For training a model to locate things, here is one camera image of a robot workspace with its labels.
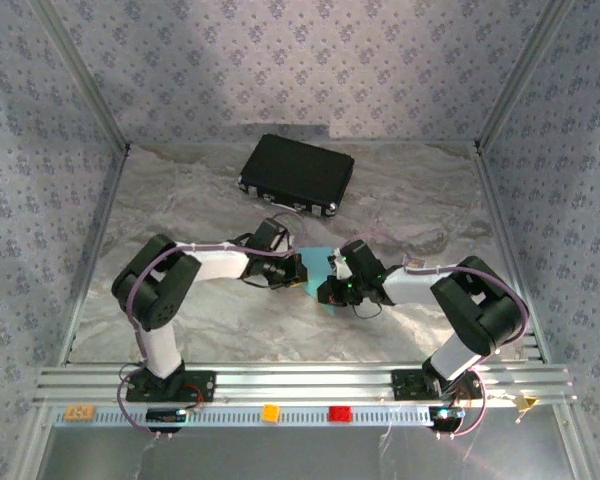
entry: patterned wallpaper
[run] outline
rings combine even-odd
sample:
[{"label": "patterned wallpaper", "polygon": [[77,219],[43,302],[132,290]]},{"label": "patterned wallpaper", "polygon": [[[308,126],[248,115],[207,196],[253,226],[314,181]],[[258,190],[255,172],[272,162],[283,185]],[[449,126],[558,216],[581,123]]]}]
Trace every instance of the patterned wallpaper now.
[{"label": "patterned wallpaper", "polygon": [[600,0],[576,1],[488,160],[600,452]]},{"label": "patterned wallpaper", "polygon": [[27,3],[0,2],[0,478],[56,361],[112,153]]},{"label": "patterned wallpaper", "polygon": [[544,0],[54,3],[127,139],[190,143],[475,138]]}]

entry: blue cloth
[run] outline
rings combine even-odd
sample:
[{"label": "blue cloth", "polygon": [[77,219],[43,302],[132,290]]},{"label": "blue cloth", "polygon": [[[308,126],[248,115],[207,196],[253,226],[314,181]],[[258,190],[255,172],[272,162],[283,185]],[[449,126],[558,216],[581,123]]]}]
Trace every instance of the blue cloth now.
[{"label": "blue cloth", "polygon": [[[328,257],[333,255],[333,248],[299,248],[298,253],[302,254],[302,264],[307,267],[307,283],[302,285],[302,288],[317,301],[318,287],[324,283],[329,275],[333,274],[328,260]],[[321,304],[321,306],[331,315],[334,314],[332,305]]]}]

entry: metal bracket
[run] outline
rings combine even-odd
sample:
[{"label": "metal bracket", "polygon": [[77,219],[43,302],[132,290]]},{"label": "metal bracket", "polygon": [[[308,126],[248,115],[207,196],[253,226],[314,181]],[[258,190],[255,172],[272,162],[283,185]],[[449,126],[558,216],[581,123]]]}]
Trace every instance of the metal bracket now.
[{"label": "metal bracket", "polygon": [[409,400],[441,400],[450,402],[455,397],[456,391],[460,400],[482,398],[480,392],[480,379],[473,372],[465,373],[457,382],[444,390],[442,396],[428,381],[428,377],[421,369],[394,370],[391,372],[391,387],[393,398],[397,401]]},{"label": "metal bracket", "polygon": [[126,400],[130,403],[204,403],[213,401],[216,374],[212,371],[177,371],[174,378],[157,379],[145,369],[129,379]]}]

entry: electrical wire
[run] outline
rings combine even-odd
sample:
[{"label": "electrical wire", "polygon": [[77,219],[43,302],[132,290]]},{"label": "electrical wire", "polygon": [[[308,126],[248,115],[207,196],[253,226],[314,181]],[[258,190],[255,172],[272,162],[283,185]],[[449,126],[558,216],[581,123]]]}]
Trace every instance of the electrical wire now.
[{"label": "electrical wire", "polygon": [[387,240],[394,243],[404,253],[404,255],[405,255],[404,263],[405,264],[409,263],[411,261],[411,259],[413,258],[411,256],[411,253],[409,253],[409,249],[407,249],[407,247],[402,245],[402,243],[400,243],[398,240],[396,240],[394,237],[392,237],[388,233],[381,232],[380,230],[368,230],[366,232],[358,233],[358,234],[354,235],[353,237],[351,237],[346,242],[344,242],[342,244],[342,246],[340,247],[340,249],[346,247],[350,243],[355,242],[356,240],[362,240],[363,238],[369,238],[369,237],[384,237]]},{"label": "electrical wire", "polygon": [[267,290],[269,288],[271,288],[271,287],[269,287],[269,285],[260,285],[260,284],[255,283],[255,282],[250,282],[249,280],[247,280],[245,278],[241,278],[240,280],[242,280],[242,283],[246,283],[250,287],[263,288],[263,289],[267,289]]},{"label": "electrical wire", "polygon": [[470,371],[475,373],[478,377],[478,380],[480,381],[480,394],[482,395],[482,405],[480,406],[480,413],[478,413],[478,418],[476,418],[476,420],[469,427],[460,431],[460,427],[462,426],[462,424],[460,424],[456,431],[453,432],[453,435],[456,437],[462,437],[463,435],[467,435],[473,432],[482,423],[484,417],[487,414],[487,389],[484,384],[484,378],[482,378],[482,375],[480,375],[480,373],[477,370],[471,369]]},{"label": "electrical wire", "polygon": [[[307,236],[307,229],[305,228],[304,225],[304,219],[302,218],[302,215],[300,215],[297,212],[278,212],[276,213],[273,217],[271,217],[273,220],[275,220],[276,218],[279,217],[283,217],[283,216],[290,216],[290,217],[294,217],[296,220],[298,220],[300,222],[300,238],[297,242],[295,243],[295,246],[298,245],[302,245],[302,243],[304,242],[306,236]],[[295,253],[295,248],[291,246],[291,240],[290,240],[290,235],[291,235],[291,230],[289,230],[287,228],[287,251],[292,251],[292,253]]]},{"label": "electrical wire", "polygon": [[200,404],[204,403],[204,395],[202,394],[202,391],[198,387],[196,387],[193,384],[189,384],[189,385],[185,385],[184,388],[189,388],[189,389],[195,390],[197,392],[196,403],[187,405],[186,407],[184,407],[184,410],[192,410],[192,409],[198,407]]},{"label": "electrical wire", "polygon": [[134,366],[134,367],[141,367],[141,366],[142,366],[142,363],[140,363],[140,362],[127,362],[127,363],[125,363],[124,365],[122,365],[122,366],[120,367],[120,370],[118,370],[118,378],[120,379],[120,381],[123,381],[123,380],[124,380],[124,377],[122,376],[122,370],[124,370],[124,369],[125,369],[125,368],[127,368],[127,367],[131,367],[131,366]]},{"label": "electrical wire", "polygon": [[376,318],[378,315],[380,315],[382,313],[382,305],[380,303],[376,303],[375,305],[378,306],[378,307],[380,307],[380,310],[378,310],[373,315],[369,315],[368,317],[361,316],[358,313],[358,311],[356,310],[356,306],[355,305],[351,305],[351,307],[353,308],[353,313],[356,314],[356,317],[360,318],[361,320],[371,320],[372,318]]},{"label": "electrical wire", "polygon": [[240,245],[244,240],[251,237],[253,233],[243,233],[242,235],[238,235],[236,238],[229,240],[231,243],[235,243],[236,245]]},{"label": "electrical wire", "polygon": [[471,394],[469,393],[469,391],[466,388],[461,387],[461,386],[459,386],[456,389],[456,396],[453,399],[453,402],[451,402],[451,406],[453,407],[453,405],[455,405],[455,403],[458,400],[460,400],[460,393],[464,393],[467,396],[467,400],[469,400],[469,406],[467,408],[471,408],[471,404],[473,403],[473,398],[471,398]]},{"label": "electrical wire", "polygon": [[464,423],[464,417],[460,417],[460,422],[458,423],[458,426],[456,427],[456,429],[450,433],[450,435],[456,435],[456,432],[458,430],[460,430],[462,428],[462,424]]},{"label": "electrical wire", "polygon": [[156,436],[156,434],[152,432],[148,427],[143,427],[133,419],[131,414],[127,411],[127,408],[124,406],[124,402],[122,401],[122,387],[126,383],[129,383],[129,380],[133,375],[142,372],[144,369],[145,365],[143,364],[140,368],[134,370],[133,372],[129,373],[126,377],[124,377],[124,379],[118,385],[118,390],[116,391],[116,400],[118,402],[118,407],[120,407],[120,411],[122,412],[122,416],[127,420],[127,422],[129,422],[129,425],[131,425],[134,429],[138,430],[139,432],[148,433],[151,436]]}]

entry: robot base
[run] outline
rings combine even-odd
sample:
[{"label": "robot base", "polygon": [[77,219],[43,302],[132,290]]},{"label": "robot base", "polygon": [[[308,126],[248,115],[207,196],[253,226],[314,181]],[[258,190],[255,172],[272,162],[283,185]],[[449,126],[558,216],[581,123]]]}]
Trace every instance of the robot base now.
[{"label": "robot base", "polygon": [[433,426],[429,427],[434,432],[453,433],[462,425],[464,411],[461,408],[430,407],[429,416]]},{"label": "robot base", "polygon": [[126,400],[130,403],[197,403],[213,401],[216,373],[185,370],[184,362],[167,378],[156,377],[148,369],[129,379]]},{"label": "robot base", "polygon": [[480,380],[474,372],[467,372],[455,382],[441,382],[442,391],[436,391],[432,380],[422,369],[393,370],[391,383],[393,397],[397,401],[405,400],[442,400],[451,403],[456,394],[459,400],[479,400],[482,398]]}]

